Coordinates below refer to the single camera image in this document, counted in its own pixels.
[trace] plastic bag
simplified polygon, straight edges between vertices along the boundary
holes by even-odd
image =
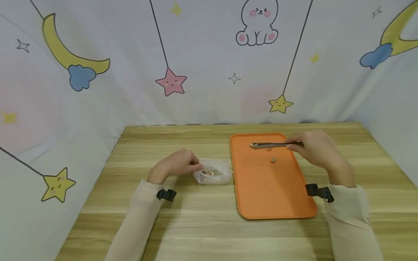
[[[199,159],[199,162],[205,166],[202,171],[195,171],[194,178],[199,184],[226,184],[231,180],[232,170],[229,161]]]

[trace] orange tray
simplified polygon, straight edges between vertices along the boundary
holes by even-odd
[[[295,155],[286,147],[254,150],[253,142],[284,142],[281,133],[235,134],[232,165],[238,210],[246,219],[313,218],[317,208],[306,192]]]

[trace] star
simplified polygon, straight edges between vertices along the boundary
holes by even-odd
[[[228,79],[232,80],[234,82],[234,84],[235,84],[236,81],[241,80],[240,78],[235,77],[235,74],[234,74],[234,76],[232,76],[231,78],[228,78]]]
[[[181,9],[180,7],[178,7],[177,2],[174,1],[174,8],[171,9],[170,12],[173,12],[176,14],[176,16],[178,17],[180,15],[180,13],[183,11],[183,9]]]
[[[270,112],[280,111],[281,113],[286,113],[286,108],[293,105],[293,102],[288,102],[285,100],[285,96],[280,96],[277,100],[268,101],[271,105]]]
[[[19,46],[18,46],[18,47],[16,47],[16,49],[23,49],[23,50],[25,50],[27,53],[29,53],[28,46],[29,46],[30,44],[29,44],[29,43],[22,43],[19,39],[17,39],[17,40],[18,40]]]
[[[315,54],[314,56],[312,56],[311,58],[309,58],[311,61],[312,61],[312,63],[316,63],[318,60],[320,60],[321,58],[317,55],[317,54]]]
[[[74,180],[67,178],[67,174],[67,168],[65,167],[57,176],[45,175],[43,177],[48,188],[41,199],[42,202],[51,198],[58,198],[59,201],[64,203],[67,189],[76,184]]]
[[[5,113],[3,111],[3,123],[16,123],[17,113]]]
[[[164,87],[166,96],[168,96],[172,94],[173,92],[184,94],[182,84],[184,83],[186,79],[187,79],[186,76],[176,76],[175,74],[173,74],[170,68],[167,68],[166,76],[162,79],[155,80],[155,82],[160,84],[162,87]]]
[[[381,6],[379,6],[379,8],[377,9],[377,11],[373,13],[373,18],[372,19],[374,19],[378,14],[380,14],[382,12],[382,11],[380,11],[380,7]]]

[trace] person's left hand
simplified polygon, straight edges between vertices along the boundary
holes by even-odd
[[[162,159],[151,170],[147,181],[154,184],[163,184],[169,176],[193,174],[204,169],[199,159],[190,150],[181,149]]]

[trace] yellow crescent moon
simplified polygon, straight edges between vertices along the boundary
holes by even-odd
[[[74,55],[67,47],[61,42],[58,37],[55,26],[55,13],[48,15],[44,18],[42,23],[43,36],[45,37],[46,44],[51,50],[55,59],[68,69],[71,65],[81,65],[83,67],[89,67],[95,71],[96,74],[101,74],[107,71],[110,67],[110,59],[95,61],[82,58]]]
[[[408,21],[411,19],[415,11],[418,9],[418,0],[410,4],[405,8],[393,21],[387,26],[386,30],[383,32],[382,39],[380,44],[384,45],[387,43],[392,44],[392,54],[390,56],[395,56],[397,54],[409,51],[418,47],[418,40],[403,40],[400,37],[403,28],[406,26]]]

